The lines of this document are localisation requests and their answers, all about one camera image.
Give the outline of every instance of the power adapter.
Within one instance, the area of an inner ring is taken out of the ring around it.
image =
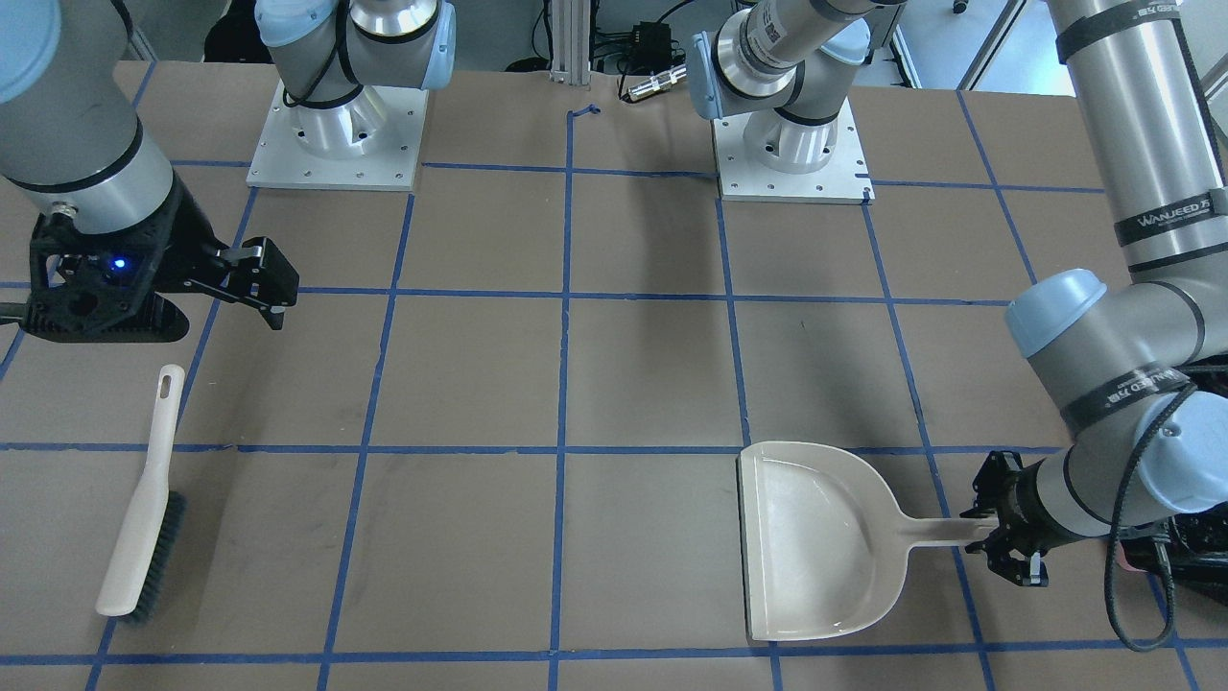
[[[631,28],[631,60],[628,74],[657,74],[673,66],[669,25],[640,22]]]

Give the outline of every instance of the bolt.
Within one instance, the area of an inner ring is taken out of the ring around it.
[[[70,218],[75,218],[76,217],[76,210],[77,210],[76,206],[74,206],[72,204],[69,204],[68,201],[53,201],[52,203],[52,212],[53,214],[60,214],[61,216],[68,216]]]

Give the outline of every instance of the gray robot arm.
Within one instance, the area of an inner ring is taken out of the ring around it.
[[[1180,27],[1168,21],[1176,6],[1070,0],[1050,12],[1133,284],[1109,293],[1089,271],[1066,271],[1007,311],[1076,441],[1028,469],[991,459],[979,477],[977,504],[1002,528],[974,547],[1022,584],[1043,581],[1039,560],[1012,562],[1011,550],[1033,556],[1114,523],[1228,501],[1228,401],[1194,393],[1170,407],[1189,387],[1174,368],[1228,351],[1228,194]],[[1140,482],[1119,501],[1136,452]]]
[[[452,77],[456,10],[446,0],[259,0],[255,18],[297,142],[321,160],[402,145],[398,114],[371,87],[437,90]]]
[[[280,328],[298,274],[268,238],[214,236],[112,80],[128,25],[118,0],[0,9],[0,174],[42,214],[31,295],[0,304],[0,323],[60,341],[176,340],[187,317],[158,292],[205,292]]]
[[[688,47],[691,102],[707,119],[775,108],[799,124],[830,122],[866,58],[868,29],[863,42],[820,48],[871,10],[904,1],[764,0],[742,10]]]

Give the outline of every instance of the brush handle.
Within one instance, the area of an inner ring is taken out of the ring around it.
[[[906,518],[900,535],[910,547],[963,547],[985,540],[997,528],[997,519]]]
[[[128,513],[111,554],[95,609],[104,616],[123,616],[136,609],[169,495],[171,450],[187,376],[179,366],[166,366],[157,378],[154,421],[150,426],[145,470],[128,503]]]

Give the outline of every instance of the grid line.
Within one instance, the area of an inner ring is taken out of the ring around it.
[[[151,63],[145,72],[141,85],[134,97],[134,107],[139,104],[142,98],[146,87],[149,86],[156,63]],[[1077,187],[1045,187],[1045,185],[1012,185],[1012,184],[1000,184],[996,179],[992,167],[990,164],[986,151],[981,144],[981,140],[975,130],[971,115],[964,102],[963,95],[957,93],[959,97],[962,108],[964,110],[968,125],[973,131],[973,136],[976,141],[977,149],[981,153],[982,162],[986,166],[986,171],[990,176],[990,184],[981,183],[953,183],[953,182],[935,182],[935,180],[873,180],[874,183],[883,185],[903,185],[903,187],[943,187],[943,188],[969,188],[969,189],[993,189],[998,196],[1000,205],[1002,206],[1003,215],[1011,227],[1012,234],[1016,239],[1017,248],[1019,250],[1020,258],[1028,270],[1029,277],[1035,282],[1035,275],[1030,265],[1030,259],[1027,254],[1022,237],[1014,225],[1013,217],[1011,216],[1009,207],[1007,206],[1003,190],[1027,190],[1027,191],[1054,191],[1054,193],[1073,193],[1073,194],[1103,194],[1104,189],[1099,188],[1077,188]],[[567,199],[565,203],[565,254],[564,254],[564,290],[561,292],[546,292],[546,291],[463,291],[463,290],[429,290],[429,288],[402,288],[398,286],[400,269],[403,264],[403,257],[405,252],[405,243],[409,232],[409,216],[413,209],[413,195],[410,195],[406,205],[406,217],[402,231],[402,243],[398,249],[398,261],[394,268],[393,281],[389,288],[367,288],[367,287],[349,287],[349,286],[305,286],[301,288],[305,293],[367,293],[367,295],[386,295],[388,297],[388,307],[386,309],[384,317],[384,329],[381,336],[381,355],[376,365],[376,372],[372,378],[372,392],[368,399],[367,421],[363,431],[362,444],[354,446],[231,446],[231,444],[178,444],[176,446],[177,453],[205,453],[216,452],[222,449],[235,449],[238,453],[270,453],[270,454],[359,454],[360,461],[356,469],[355,476],[355,490],[351,496],[351,512],[348,519],[348,535],[346,544],[343,546],[341,565],[339,566],[338,574],[338,587],[334,590],[334,611],[330,615],[330,633],[327,636],[325,648],[321,653],[279,653],[279,654],[112,654],[109,653],[111,639],[114,635],[115,620],[108,620],[103,630],[103,635],[99,639],[98,649],[91,654],[81,655],[0,655],[0,666],[15,666],[15,665],[91,665],[90,680],[87,681],[86,689],[92,690],[96,687],[98,676],[104,665],[154,665],[154,664],[319,664],[321,665],[321,679],[318,687],[321,690],[327,689],[328,679],[328,666],[330,664],[357,664],[357,663],[377,663],[377,662],[403,662],[403,663],[416,663],[416,662],[546,662],[550,664],[550,690],[554,691],[558,685],[558,664],[559,662],[571,662],[571,660],[599,660],[599,659],[620,659],[620,660],[639,660],[639,659],[690,659],[690,658],[770,658],[772,663],[774,673],[774,687],[780,691],[782,682],[780,679],[780,658],[782,657],[828,657],[828,655],[894,655],[894,654],[917,654],[917,655],[942,655],[942,654],[966,654],[977,653],[981,664],[982,673],[986,675],[986,686],[990,691],[993,690],[993,680],[987,664],[986,653],[1016,653],[1016,652],[1035,652],[1035,650],[1088,650],[1088,649],[1119,649],[1120,643],[1115,639],[1106,641],[1033,641],[1033,642],[1006,642],[1006,643],[987,643],[982,639],[979,628],[979,622],[976,620],[975,605],[971,599],[971,593],[966,581],[966,573],[964,572],[964,566],[958,556],[957,550],[952,550],[955,558],[955,566],[960,579],[960,585],[964,592],[965,604],[968,605],[968,615],[970,617],[970,623],[974,631],[975,643],[958,643],[958,644],[946,644],[946,643],[933,643],[933,644],[912,644],[912,646],[845,646],[845,647],[806,647],[806,648],[780,648],[775,644],[770,644],[766,648],[674,648],[674,649],[588,649],[588,650],[560,650],[559,649],[559,623],[560,623],[560,608],[561,608],[561,536],[562,536],[562,491],[564,491],[564,463],[567,454],[737,454],[740,449],[733,447],[662,447],[662,448],[636,448],[636,447],[569,447],[565,439],[565,425],[566,425],[566,369],[567,369],[567,320],[569,320],[569,303],[570,298],[592,298],[592,299],[711,299],[711,301],[726,301],[729,314],[729,328],[731,339],[733,347],[733,358],[736,368],[736,378],[738,380],[738,394],[739,394],[739,414],[742,420],[743,430],[743,442],[745,444],[750,443],[750,431],[749,431],[749,417],[745,403],[744,382],[742,379],[742,363],[740,363],[740,349],[737,334],[736,324],[736,303],[737,302],[754,302],[754,301],[801,301],[801,302],[868,302],[868,303],[882,303],[887,306],[893,319],[893,328],[895,329],[898,349],[900,351],[901,362],[905,368],[905,374],[907,384],[910,388],[910,395],[912,396],[912,403],[915,412],[917,415],[919,432],[922,438],[922,447],[899,447],[899,448],[861,448],[850,449],[856,454],[866,455],[923,455],[926,457],[927,464],[930,465],[931,474],[935,481],[935,488],[943,511],[943,515],[949,515],[949,508],[947,506],[946,493],[942,487],[941,477],[937,474],[937,466],[935,455],[936,454],[984,454],[987,450],[1000,449],[1011,447],[1014,449],[1020,449],[1023,453],[1034,454],[1051,454],[1056,453],[1059,449],[1047,447],[1034,447],[1034,448],[1019,448],[1012,446],[992,446],[992,447],[935,447],[928,439],[928,433],[926,431],[926,423],[923,420],[923,411],[921,407],[920,396],[916,392],[916,383],[912,378],[910,362],[907,358],[906,345],[904,342],[903,330],[899,325],[899,319],[895,313],[896,304],[911,304],[911,303],[923,303],[923,304],[974,304],[974,306],[1006,306],[1008,302],[1002,299],[960,299],[960,298],[907,298],[907,297],[894,297],[890,295],[888,288],[888,277],[885,268],[882,264],[882,258],[877,245],[877,238],[874,237],[872,218],[869,216],[869,210],[863,205],[863,215],[867,223],[867,230],[871,233],[872,245],[876,255],[876,261],[878,263],[879,277],[884,287],[884,297],[857,297],[857,296],[786,296],[786,295],[736,295],[733,292],[732,275],[729,269],[729,255],[728,247],[726,244],[725,226],[723,226],[723,207],[720,198],[717,198],[717,214],[718,214],[718,231],[721,233],[721,249],[722,249],[722,263],[726,279],[726,291],[723,295],[669,295],[669,293],[607,293],[607,292],[571,292],[570,291],[570,226],[572,221],[571,212],[571,182],[575,174],[604,174],[604,176],[635,176],[635,177],[695,177],[695,178],[715,178],[715,173],[695,172],[695,171],[630,171],[630,169],[615,169],[615,168],[577,168],[573,166],[572,152],[573,152],[573,131],[572,120],[576,117],[585,114],[586,112],[596,112],[594,106],[589,106],[578,113],[567,113],[567,164],[564,167],[553,166],[494,166],[494,164],[472,164],[472,163],[435,163],[427,162],[422,163],[424,167],[440,167],[440,168],[459,168],[459,169],[508,169],[508,171],[523,171],[523,172],[553,172],[564,173],[567,178]],[[249,161],[225,161],[225,160],[176,160],[172,161],[176,166],[211,166],[211,167],[247,167],[251,164]],[[243,214],[243,220],[239,223],[238,233],[236,236],[236,243],[242,237],[248,216],[252,210],[252,205],[255,199],[255,190],[249,193],[248,204]],[[7,281],[0,282],[0,287],[28,287],[27,282],[20,281]],[[560,421],[559,421],[559,438],[555,447],[377,447],[370,444],[371,441],[371,428],[373,426],[375,409],[378,404],[378,388],[381,380],[382,367],[387,355],[387,340],[389,336],[391,323],[394,314],[395,298],[400,295],[440,295],[440,296],[491,296],[491,297],[551,297],[562,298],[562,333],[560,340]],[[216,318],[220,302],[214,299],[209,317],[206,317],[205,326],[203,328],[200,340],[193,358],[193,367],[188,378],[185,387],[183,404],[181,405],[181,416],[183,414],[183,407],[187,405],[188,395],[190,394],[190,387],[194,377],[199,369],[200,360],[203,357],[204,350],[206,347],[208,339],[211,333],[211,325]],[[2,382],[6,372],[11,367],[20,344],[23,338],[23,331],[18,330],[14,338],[10,347],[5,355],[4,361],[0,361],[0,382]],[[82,450],[82,452],[101,452],[101,453],[142,453],[145,452],[145,444],[50,444],[50,443],[0,443],[0,450]],[[546,650],[478,650],[478,652],[375,652],[375,653],[338,653],[334,652],[333,644],[335,643],[335,627],[336,620],[340,615],[340,600],[344,596],[344,569],[348,568],[349,550],[352,547],[352,528],[354,522],[357,517],[359,502],[361,500],[361,487],[362,487],[362,468],[365,460],[370,454],[544,454],[544,455],[556,455],[558,469],[556,469],[556,550],[555,550],[555,562],[553,576],[553,589],[551,589],[551,643]],[[1185,655],[1186,648],[1192,649],[1228,649],[1228,639],[1226,638],[1190,638],[1183,639],[1174,637],[1174,642],[1168,648],[1173,648],[1183,665],[1186,679],[1190,682],[1190,687],[1197,691],[1197,682],[1194,677],[1194,673],[1190,668],[1187,657]]]
[[[575,199],[575,136],[576,118],[588,113],[599,113],[596,104],[588,104],[580,110],[567,110],[566,123],[566,168],[564,172],[562,196],[562,299],[559,326],[559,410],[558,436],[559,449],[554,460],[554,535],[550,547],[550,660],[546,671],[546,690],[559,689],[559,642],[562,636],[562,549],[564,513],[567,474],[567,363],[571,336],[571,223],[572,201]]]
[[[97,443],[97,442],[0,442],[0,452],[88,452],[88,453],[139,453],[144,454],[146,444]],[[176,444],[176,454],[206,454],[212,452],[236,450],[239,454],[359,454],[361,446],[354,444]],[[366,447],[370,454],[389,457],[462,457],[462,455],[546,455],[559,453],[559,447]],[[744,447],[564,447],[562,450],[573,457],[600,455],[723,455],[738,454]],[[984,447],[931,447],[936,455],[985,455],[1001,449],[1012,449],[1020,454],[1050,455],[1061,452],[1060,447],[1023,447],[1018,444],[990,444]],[[866,457],[923,457],[923,447],[849,447],[846,452]]]
[[[1159,615],[1162,617],[1165,616],[1168,606],[1164,604],[1164,594],[1160,592],[1159,579],[1154,574],[1148,573],[1147,585],[1151,587],[1152,596],[1156,598],[1156,608],[1159,609]],[[1181,663],[1181,671],[1185,674],[1185,682],[1190,685],[1190,691],[1201,691],[1199,680],[1194,675],[1194,668],[1190,666],[1190,658],[1185,654],[1185,644],[1181,642],[1181,635],[1176,630],[1173,631],[1169,644],[1176,652],[1176,659]]]
[[[328,628],[324,633],[324,652],[319,663],[319,676],[316,681],[316,689],[318,691],[325,691],[328,689],[333,649],[336,646],[336,630],[340,626],[341,606],[345,599],[345,583],[350,572],[350,557],[354,554],[354,536],[357,531],[359,511],[362,503],[362,484],[366,479],[367,459],[371,454],[371,436],[375,430],[376,411],[379,406],[379,388],[383,380],[384,363],[387,363],[388,358],[388,341],[392,338],[393,319],[397,314],[397,287],[400,282],[402,266],[405,263],[405,249],[409,244],[409,233],[413,218],[414,195],[409,194],[405,200],[405,215],[400,226],[400,239],[397,244],[397,258],[393,263],[388,303],[384,307],[383,328],[379,333],[379,358],[376,361],[375,372],[371,376],[371,394],[367,399],[367,411],[362,423],[362,442],[359,450],[359,460],[354,468],[354,488],[350,492],[350,508],[345,520],[345,536],[341,541],[340,563],[336,568],[336,584],[333,589],[333,605],[328,615]]]
[[[981,142],[981,135],[976,131],[976,124],[973,123],[973,113],[968,109],[968,102],[964,101],[964,93],[962,91],[955,91],[955,98],[959,99],[959,107],[964,112],[964,120],[968,123],[968,130],[973,134],[973,141],[976,142],[976,150],[981,155],[981,162],[985,163],[985,172],[990,176],[990,182],[993,184],[993,193],[998,198],[998,205],[1002,206],[1002,215],[1006,216],[1006,225],[1011,227],[1011,236],[1014,238],[1014,245],[1019,249],[1019,258],[1023,260],[1023,268],[1028,271],[1028,280],[1033,285],[1036,284],[1036,271],[1032,268],[1032,259],[1028,257],[1028,249],[1023,245],[1023,237],[1019,234],[1019,228],[1014,225],[1014,217],[1011,215],[1011,206],[1006,203],[1006,195],[1002,194],[1002,185],[998,184],[997,176],[993,174],[993,166],[990,163],[990,156],[985,151],[985,144]]]
[[[1224,638],[1191,638],[1185,647],[1201,650],[1228,649]],[[1111,639],[1066,641],[1005,641],[986,643],[888,643],[879,646],[797,646],[781,647],[780,658],[824,657],[885,657],[885,655],[959,655],[986,653],[1041,653],[1081,650],[1120,650],[1121,642]],[[1173,649],[1164,646],[1160,649]],[[333,653],[333,664],[356,663],[452,663],[452,662],[583,662],[583,660],[655,660],[655,659],[736,659],[771,657],[768,647],[739,648],[585,648],[575,650],[376,650]],[[99,659],[97,654],[21,654],[0,655],[0,668],[11,666],[84,666]],[[324,653],[108,653],[101,655],[102,666],[112,665],[278,665],[319,664]]]
[[[878,277],[883,286],[883,295],[885,297],[892,296],[890,281],[887,279],[887,265],[883,261],[883,254],[878,244],[878,234],[874,232],[874,220],[869,214],[869,199],[867,193],[866,201],[861,205],[862,217],[866,221],[866,231],[869,233],[869,245],[871,250],[874,253],[874,264],[878,269]],[[930,441],[930,431],[925,422],[925,409],[921,406],[921,394],[917,390],[916,378],[912,373],[912,363],[909,358],[907,345],[904,341],[904,329],[900,326],[900,317],[896,313],[895,304],[893,302],[887,303],[888,314],[892,318],[892,330],[895,331],[895,345],[900,355],[900,365],[904,367],[904,378],[909,385],[909,396],[912,399],[912,410],[917,420],[917,433],[921,437],[921,446],[925,449],[926,463],[930,465],[930,477],[933,481],[935,495],[938,498],[938,507],[942,509],[943,518],[950,518],[950,507],[947,504],[947,492],[942,487],[942,476],[938,473],[938,463],[935,459],[933,446]],[[973,600],[973,592],[968,584],[968,574],[964,571],[964,562],[959,557],[959,551],[955,547],[950,549],[952,560],[955,563],[955,574],[959,577],[959,589],[964,596],[964,606],[968,610],[968,623],[973,630],[973,639],[977,646],[985,643],[985,637],[981,635],[980,620],[976,616],[976,604]],[[985,677],[986,691],[996,691],[997,686],[993,682],[993,671],[990,669],[989,655],[985,653],[984,648],[977,650],[977,658],[981,663],[981,675]]]

